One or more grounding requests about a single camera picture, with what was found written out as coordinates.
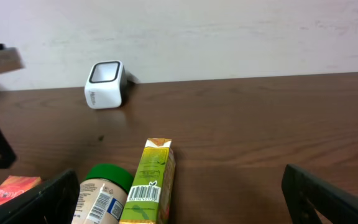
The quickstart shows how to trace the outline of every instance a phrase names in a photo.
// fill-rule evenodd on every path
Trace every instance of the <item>white cube device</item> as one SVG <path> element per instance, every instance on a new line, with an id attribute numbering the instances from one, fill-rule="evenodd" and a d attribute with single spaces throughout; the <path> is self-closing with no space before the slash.
<path id="1" fill-rule="evenodd" d="M 93 65 L 85 84 L 86 103 L 93 109 L 121 106 L 127 78 L 120 61 L 99 62 Z"/>

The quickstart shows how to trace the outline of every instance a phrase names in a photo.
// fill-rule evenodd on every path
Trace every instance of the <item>green juice carton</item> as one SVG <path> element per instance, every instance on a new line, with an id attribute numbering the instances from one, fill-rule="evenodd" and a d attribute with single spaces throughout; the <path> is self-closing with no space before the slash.
<path id="1" fill-rule="evenodd" d="M 146 141 L 120 224 L 167 223 L 176 165 L 171 142 Z"/>

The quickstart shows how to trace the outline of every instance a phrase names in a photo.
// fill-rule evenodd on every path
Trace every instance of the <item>wooden table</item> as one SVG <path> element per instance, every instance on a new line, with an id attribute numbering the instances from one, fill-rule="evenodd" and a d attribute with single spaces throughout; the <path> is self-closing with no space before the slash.
<path id="1" fill-rule="evenodd" d="M 171 223 L 290 223 L 288 163 L 358 196 L 358 73 L 141 84 L 99 111 L 82 88 L 4 92 L 0 128 L 18 155 L 0 183 L 100 163 L 134 174 L 147 138 L 172 138 Z"/>

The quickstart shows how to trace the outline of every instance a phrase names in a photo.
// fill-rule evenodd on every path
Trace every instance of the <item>bottle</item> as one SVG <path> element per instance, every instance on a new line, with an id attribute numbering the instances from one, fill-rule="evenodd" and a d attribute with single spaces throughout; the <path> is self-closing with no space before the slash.
<path id="1" fill-rule="evenodd" d="M 119 166 L 94 166 L 80 184 L 71 224 L 118 224 L 133 181 Z"/>

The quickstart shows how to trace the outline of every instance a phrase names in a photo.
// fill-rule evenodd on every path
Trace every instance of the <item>barcode on bottle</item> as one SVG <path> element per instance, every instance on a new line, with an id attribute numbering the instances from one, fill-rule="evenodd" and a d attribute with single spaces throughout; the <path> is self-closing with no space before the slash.
<path id="1" fill-rule="evenodd" d="M 88 215 L 88 219 L 96 223 L 100 223 L 110 205 L 110 201 L 111 196 L 109 194 L 100 192 L 98 199 L 94 203 L 91 212 Z"/>
<path id="2" fill-rule="evenodd" d="M 129 191 L 128 202 L 159 202 L 161 188 L 151 185 L 133 186 Z"/>

